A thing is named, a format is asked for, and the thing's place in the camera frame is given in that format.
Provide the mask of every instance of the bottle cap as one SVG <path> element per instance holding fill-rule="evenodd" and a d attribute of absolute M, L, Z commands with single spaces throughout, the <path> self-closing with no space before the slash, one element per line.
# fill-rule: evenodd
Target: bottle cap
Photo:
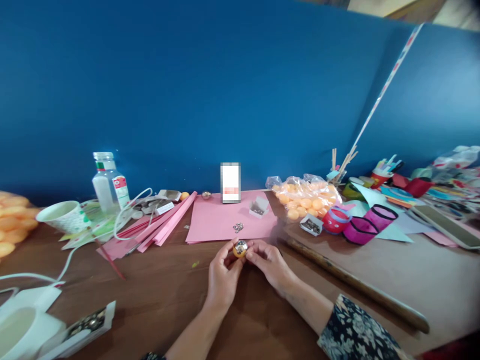
<path fill-rule="evenodd" d="M 93 158 L 97 161 L 113 161 L 114 154 L 111 152 L 94 152 Z"/>

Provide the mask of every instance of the bottle label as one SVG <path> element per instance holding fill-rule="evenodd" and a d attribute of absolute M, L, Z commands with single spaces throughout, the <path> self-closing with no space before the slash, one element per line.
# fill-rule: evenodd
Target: bottle label
<path fill-rule="evenodd" d="M 97 162 L 96 162 L 96 169 L 97 169 L 98 171 L 105 171 L 105 165 L 104 165 L 104 163 L 97 161 Z"/>
<path fill-rule="evenodd" d="M 125 179 L 125 176 L 117 176 L 114 177 L 112 181 L 113 186 L 115 187 L 116 197 L 118 198 L 118 204 L 120 205 L 120 209 L 123 209 L 130 202 L 127 179 Z"/>

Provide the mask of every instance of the floral sleeve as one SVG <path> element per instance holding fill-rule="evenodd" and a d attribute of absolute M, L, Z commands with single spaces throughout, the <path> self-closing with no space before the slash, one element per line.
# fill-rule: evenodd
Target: floral sleeve
<path fill-rule="evenodd" d="M 331 360 L 411 359 L 377 321 L 342 294 L 318 345 Z"/>

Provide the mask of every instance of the pink craft cylinder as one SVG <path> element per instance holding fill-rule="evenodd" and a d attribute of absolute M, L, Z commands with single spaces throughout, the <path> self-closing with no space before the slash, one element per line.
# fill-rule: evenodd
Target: pink craft cylinder
<path fill-rule="evenodd" d="M 334 206 L 325 214 L 323 219 L 323 230 L 330 234 L 340 234 L 349 224 L 352 216 L 345 210 Z"/>
<path fill-rule="evenodd" d="M 343 236 L 349 243 L 365 245 L 379 234 L 377 227 L 364 217 L 353 216 L 343 230 Z"/>
<path fill-rule="evenodd" d="M 398 217 L 395 211 L 379 204 L 373 205 L 364 216 L 376 226 L 379 232 L 385 230 Z"/>

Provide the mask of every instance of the pink cup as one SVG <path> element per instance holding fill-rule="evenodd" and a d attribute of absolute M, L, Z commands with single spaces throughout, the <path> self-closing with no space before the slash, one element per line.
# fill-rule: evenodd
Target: pink cup
<path fill-rule="evenodd" d="M 385 230 L 398 217 L 395 211 L 379 204 L 373 205 L 364 216 L 376 226 L 379 232 Z"/>
<path fill-rule="evenodd" d="M 364 217 L 353 216 L 343 230 L 343 236 L 349 243 L 365 245 L 379 234 L 378 228 Z"/>

